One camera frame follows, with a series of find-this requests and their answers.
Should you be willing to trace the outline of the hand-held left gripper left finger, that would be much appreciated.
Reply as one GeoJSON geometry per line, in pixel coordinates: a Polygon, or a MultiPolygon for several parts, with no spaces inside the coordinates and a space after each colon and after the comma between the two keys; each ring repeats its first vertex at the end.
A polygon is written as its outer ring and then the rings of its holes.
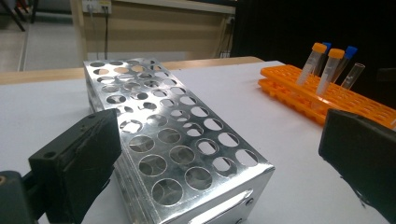
{"type": "Polygon", "coordinates": [[[114,109],[85,117],[33,154],[29,163],[44,187],[49,222],[80,224],[108,185],[120,154],[114,109]]]}

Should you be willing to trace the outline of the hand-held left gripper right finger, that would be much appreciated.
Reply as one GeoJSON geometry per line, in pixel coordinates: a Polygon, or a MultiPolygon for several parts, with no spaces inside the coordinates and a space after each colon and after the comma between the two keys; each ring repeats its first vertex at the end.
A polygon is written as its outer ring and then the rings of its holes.
{"type": "Polygon", "coordinates": [[[362,204],[396,224],[396,131],[363,116],[330,109],[318,154],[362,204]]]}

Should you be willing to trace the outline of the clear test tube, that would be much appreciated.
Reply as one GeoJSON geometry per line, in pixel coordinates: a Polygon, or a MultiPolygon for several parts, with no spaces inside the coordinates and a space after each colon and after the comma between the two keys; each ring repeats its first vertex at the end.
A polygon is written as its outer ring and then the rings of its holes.
{"type": "Polygon", "coordinates": [[[341,87],[350,90],[354,83],[357,81],[362,71],[365,69],[365,65],[361,63],[355,63],[350,69],[349,73],[345,77],[341,87]]]}

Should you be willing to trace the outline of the orange-capped test tube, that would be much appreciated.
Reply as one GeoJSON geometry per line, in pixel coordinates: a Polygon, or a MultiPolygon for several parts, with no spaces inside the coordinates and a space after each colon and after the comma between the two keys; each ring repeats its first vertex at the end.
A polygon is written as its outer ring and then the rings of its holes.
{"type": "Polygon", "coordinates": [[[312,46],[312,50],[310,55],[308,56],[302,72],[300,73],[299,77],[296,80],[296,84],[302,86],[308,76],[313,72],[314,68],[318,65],[318,61],[323,53],[326,51],[327,46],[321,43],[315,43],[312,46]]]}
{"type": "Polygon", "coordinates": [[[328,53],[328,60],[323,69],[320,82],[316,89],[316,95],[322,96],[328,89],[332,77],[335,73],[338,64],[343,59],[345,52],[342,49],[330,49],[328,53]]]}

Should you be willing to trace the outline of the blue-capped test tube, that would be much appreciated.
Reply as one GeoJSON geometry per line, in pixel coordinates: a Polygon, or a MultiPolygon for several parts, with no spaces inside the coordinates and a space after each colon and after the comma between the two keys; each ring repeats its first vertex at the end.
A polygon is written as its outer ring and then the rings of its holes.
{"type": "Polygon", "coordinates": [[[340,61],[340,63],[338,64],[338,66],[334,72],[334,75],[332,77],[332,83],[334,83],[340,77],[340,75],[342,74],[344,69],[347,67],[347,64],[352,59],[352,57],[357,53],[357,51],[358,51],[358,49],[353,46],[348,46],[346,48],[345,55],[344,55],[343,59],[340,61]]]}

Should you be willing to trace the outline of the silver metal tube rack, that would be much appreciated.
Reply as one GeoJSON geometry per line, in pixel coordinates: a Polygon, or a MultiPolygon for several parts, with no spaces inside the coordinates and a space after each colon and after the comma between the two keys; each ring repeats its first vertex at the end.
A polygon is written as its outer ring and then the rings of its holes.
{"type": "Polygon", "coordinates": [[[115,175],[132,224],[241,224],[275,167],[154,59],[84,63],[93,111],[115,109],[115,175]]]}

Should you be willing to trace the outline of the orange plastic tube rack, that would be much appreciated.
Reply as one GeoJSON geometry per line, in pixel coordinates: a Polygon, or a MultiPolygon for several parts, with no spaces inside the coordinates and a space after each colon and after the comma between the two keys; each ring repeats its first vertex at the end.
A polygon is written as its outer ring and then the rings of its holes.
{"type": "Polygon", "coordinates": [[[258,81],[264,92],[323,125],[329,108],[371,119],[396,131],[396,110],[331,83],[323,96],[316,95],[319,77],[310,75],[303,86],[296,84],[301,69],[293,65],[265,67],[258,81]]]}

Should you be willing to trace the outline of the white table board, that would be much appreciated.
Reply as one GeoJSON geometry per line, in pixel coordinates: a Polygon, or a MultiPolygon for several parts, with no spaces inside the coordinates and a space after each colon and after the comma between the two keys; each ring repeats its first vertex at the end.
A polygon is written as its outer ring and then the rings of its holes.
{"type": "MultiPolygon", "coordinates": [[[[388,224],[319,156],[321,127],[262,92],[262,67],[171,70],[276,168],[246,224],[388,224]]],[[[0,85],[0,171],[26,174],[34,152],[89,112],[84,78],[0,85]]]]}

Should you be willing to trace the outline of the wooden table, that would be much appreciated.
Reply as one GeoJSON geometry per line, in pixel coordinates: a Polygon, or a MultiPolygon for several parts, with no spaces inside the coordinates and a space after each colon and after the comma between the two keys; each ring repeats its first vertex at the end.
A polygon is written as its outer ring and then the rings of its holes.
{"type": "MultiPolygon", "coordinates": [[[[185,68],[223,66],[243,63],[262,63],[262,60],[253,56],[245,56],[234,58],[165,62],[163,63],[163,66],[168,70],[178,70],[185,68]]],[[[85,72],[82,67],[22,72],[4,72],[0,73],[0,85],[82,79],[84,77],[85,72]]]]}

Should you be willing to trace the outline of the dark curtain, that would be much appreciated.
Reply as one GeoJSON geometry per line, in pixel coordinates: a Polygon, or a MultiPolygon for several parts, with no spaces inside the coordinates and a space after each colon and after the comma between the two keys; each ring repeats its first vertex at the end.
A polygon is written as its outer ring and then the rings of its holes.
{"type": "Polygon", "coordinates": [[[233,57],[303,67],[316,42],[357,48],[352,89],[396,108],[396,0],[239,0],[233,57]]]}

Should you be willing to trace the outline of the light wooden furniture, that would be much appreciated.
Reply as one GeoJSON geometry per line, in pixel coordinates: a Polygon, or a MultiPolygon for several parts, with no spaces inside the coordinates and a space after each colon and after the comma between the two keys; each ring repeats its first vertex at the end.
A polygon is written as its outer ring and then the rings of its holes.
{"type": "Polygon", "coordinates": [[[82,11],[70,0],[78,58],[161,62],[218,58],[226,50],[229,6],[190,0],[111,0],[108,15],[82,11]]]}

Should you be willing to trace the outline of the black metal stand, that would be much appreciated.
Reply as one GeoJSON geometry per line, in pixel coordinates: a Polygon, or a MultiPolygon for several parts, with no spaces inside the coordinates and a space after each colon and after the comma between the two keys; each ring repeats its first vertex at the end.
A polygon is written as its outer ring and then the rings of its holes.
{"type": "Polygon", "coordinates": [[[22,32],[25,28],[21,24],[26,21],[22,10],[30,15],[30,23],[35,22],[39,0],[0,0],[0,13],[7,14],[20,28],[22,32]]]}

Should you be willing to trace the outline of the white power strip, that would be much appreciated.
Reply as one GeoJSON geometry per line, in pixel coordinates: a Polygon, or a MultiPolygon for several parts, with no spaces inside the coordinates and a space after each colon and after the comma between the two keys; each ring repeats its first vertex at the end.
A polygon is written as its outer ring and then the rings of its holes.
{"type": "Polygon", "coordinates": [[[104,14],[112,12],[111,0],[82,0],[82,11],[88,13],[104,14]]]}

